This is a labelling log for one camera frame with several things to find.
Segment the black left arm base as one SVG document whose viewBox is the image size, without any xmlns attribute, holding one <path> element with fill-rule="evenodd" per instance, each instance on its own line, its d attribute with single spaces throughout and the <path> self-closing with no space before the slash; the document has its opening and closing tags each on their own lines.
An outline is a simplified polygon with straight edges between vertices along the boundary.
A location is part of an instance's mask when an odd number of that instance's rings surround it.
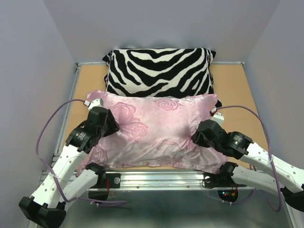
<svg viewBox="0 0 304 228">
<path fill-rule="evenodd" d="M 99 177 L 97 184 L 89 189 L 88 197 L 94 200 L 105 201 L 108 199 L 111 190 L 119 189 L 121 183 L 120 173 L 106 173 Z"/>
</svg>

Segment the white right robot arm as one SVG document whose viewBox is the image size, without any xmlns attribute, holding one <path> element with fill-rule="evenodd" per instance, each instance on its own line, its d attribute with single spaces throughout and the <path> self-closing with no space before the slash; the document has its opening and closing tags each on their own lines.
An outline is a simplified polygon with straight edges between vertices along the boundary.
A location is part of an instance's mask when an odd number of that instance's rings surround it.
<svg viewBox="0 0 304 228">
<path fill-rule="evenodd" d="M 194 144 L 213 148 L 225 156 L 248 163 L 257 171 L 233 162 L 224 163 L 216 178 L 223 185 L 246 185 L 277 194 L 292 208 L 304 210 L 304 171 L 274 155 L 240 132 L 227 133 L 217 122 L 201 122 L 191 137 Z"/>
</svg>

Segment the pink floral satin pillowcase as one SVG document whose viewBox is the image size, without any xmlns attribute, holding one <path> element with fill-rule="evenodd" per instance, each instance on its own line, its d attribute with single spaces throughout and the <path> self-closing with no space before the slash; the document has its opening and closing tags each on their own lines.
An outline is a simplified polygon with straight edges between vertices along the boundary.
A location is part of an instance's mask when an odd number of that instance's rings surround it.
<svg viewBox="0 0 304 228">
<path fill-rule="evenodd" d="M 96 163 L 109 169 L 169 166 L 217 173 L 227 156 L 193 143 L 200 122 L 210 118 L 217 96 L 123 97 L 96 90 L 89 101 L 102 99 L 119 124 L 119 131 L 103 137 L 80 163 L 77 173 Z"/>
</svg>

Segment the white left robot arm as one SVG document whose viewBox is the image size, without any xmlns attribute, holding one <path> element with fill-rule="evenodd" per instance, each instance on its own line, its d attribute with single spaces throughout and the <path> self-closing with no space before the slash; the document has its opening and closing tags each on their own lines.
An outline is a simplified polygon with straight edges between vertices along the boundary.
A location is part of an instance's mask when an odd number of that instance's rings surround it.
<svg viewBox="0 0 304 228">
<path fill-rule="evenodd" d="M 69 180 L 99 140 L 118 130 L 111 110 L 90 108 L 87 119 L 69 134 L 60 157 L 41 185 L 31 196 L 21 199 L 19 207 L 26 218 L 43 228 L 58 228 L 76 199 L 92 186 L 103 186 L 105 168 L 94 162 L 86 165 L 74 181 Z"/>
</svg>

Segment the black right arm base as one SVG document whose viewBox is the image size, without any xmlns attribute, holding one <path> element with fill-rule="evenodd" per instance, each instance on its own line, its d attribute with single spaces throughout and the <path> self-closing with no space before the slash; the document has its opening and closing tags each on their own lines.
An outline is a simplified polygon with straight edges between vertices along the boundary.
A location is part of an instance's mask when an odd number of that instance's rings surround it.
<svg viewBox="0 0 304 228">
<path fill-rule="evenodd" d="M 218 199 L 222 202 L 232 204 L 238 199 L 238 184 L 231 178 L 219 174 L 204 173 L 201 185 L 206 189 L 218 188 Z"/>
</svg>

